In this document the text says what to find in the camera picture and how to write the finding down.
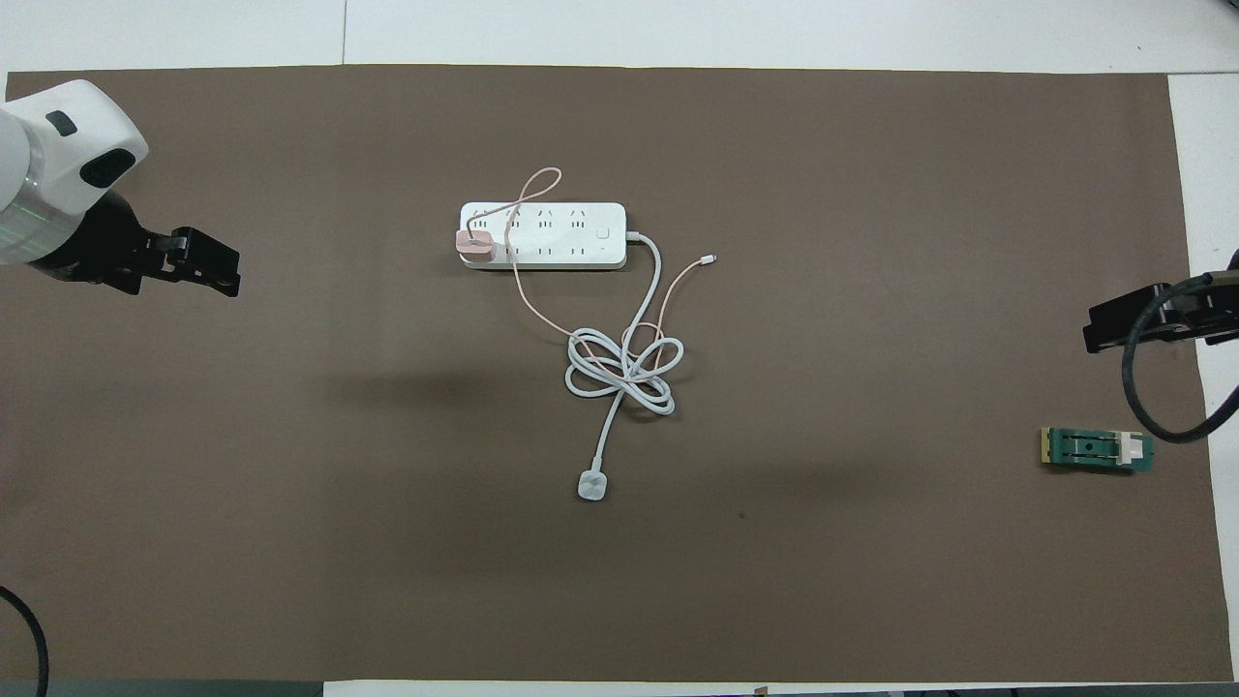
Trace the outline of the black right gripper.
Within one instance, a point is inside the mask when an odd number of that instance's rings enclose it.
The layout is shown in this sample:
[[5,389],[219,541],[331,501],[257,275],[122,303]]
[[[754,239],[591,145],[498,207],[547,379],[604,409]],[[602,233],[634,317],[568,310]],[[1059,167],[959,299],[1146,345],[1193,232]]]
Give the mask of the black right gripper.
[[[1163,284],[1149,284],[1090,306],[1088,322],[1080,327],[1085,352],[1097,354],[1127,343],[1137,314],[1163,291]],[[1203,339],[1208,345],[1239,340],[1239,281],[1182,288],[1170,295],[1158,310],[1158,340]]]

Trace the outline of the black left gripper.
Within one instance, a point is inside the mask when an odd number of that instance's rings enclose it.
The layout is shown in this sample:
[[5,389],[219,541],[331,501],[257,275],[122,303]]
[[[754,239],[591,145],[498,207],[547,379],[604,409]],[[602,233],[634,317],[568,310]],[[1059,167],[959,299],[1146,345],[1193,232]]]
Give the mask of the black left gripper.
[[140,292],[142,279],[198,284],[225,297],[239,295],[240,255],[233,248],[195,227],[180,227],[171,234],[169,272],[161,248],[167,239],[142,227],[123,196],[107,193],[84,213],[74,234],[36,259],[33,267],[56,281],[107,284],[129,295]]

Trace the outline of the brown table mat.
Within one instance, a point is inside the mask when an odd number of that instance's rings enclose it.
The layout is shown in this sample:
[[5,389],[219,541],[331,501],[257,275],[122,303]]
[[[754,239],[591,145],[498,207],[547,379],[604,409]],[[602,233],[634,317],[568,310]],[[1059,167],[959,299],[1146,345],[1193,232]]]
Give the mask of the brown table mat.
[[[1189,275],[1163,76],[352,66],[88,76],[235,300],[0,269],[0,584],[55,678],[1230,678],[1206,444],[1090,306]],[[670,275],[669,416],[455,258],[545,165]]]

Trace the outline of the green knife switch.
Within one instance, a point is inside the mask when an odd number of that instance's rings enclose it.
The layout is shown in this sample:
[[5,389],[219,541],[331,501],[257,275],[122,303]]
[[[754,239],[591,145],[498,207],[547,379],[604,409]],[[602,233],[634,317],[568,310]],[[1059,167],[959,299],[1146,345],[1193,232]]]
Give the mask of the green knife switch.
[[1154,439],[1132,431],[1040,430],[1041,462],[1084,470],[1151,470]]

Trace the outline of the white power strip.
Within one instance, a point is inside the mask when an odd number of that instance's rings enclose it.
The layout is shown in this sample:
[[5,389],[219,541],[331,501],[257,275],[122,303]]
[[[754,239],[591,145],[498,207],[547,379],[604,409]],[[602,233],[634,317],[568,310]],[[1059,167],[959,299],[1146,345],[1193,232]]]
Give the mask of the white power strip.
[[478,201],[461,208],[461,228],[484,229],[493,236],[496,259],[462,260],[488,272],[602,272],[623,267],[627,259],[627,210],[616,202],[527,201],[501,207]]

